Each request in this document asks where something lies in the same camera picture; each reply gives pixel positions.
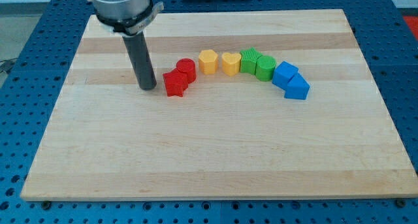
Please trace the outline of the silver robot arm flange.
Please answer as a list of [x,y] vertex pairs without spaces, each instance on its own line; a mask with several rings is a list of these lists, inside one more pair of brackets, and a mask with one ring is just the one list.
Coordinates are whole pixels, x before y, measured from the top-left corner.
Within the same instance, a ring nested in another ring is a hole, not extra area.
[[92,3],[97,19],[113,32],[127,37],[145,30],[165,8],[152,0],[87,0]]

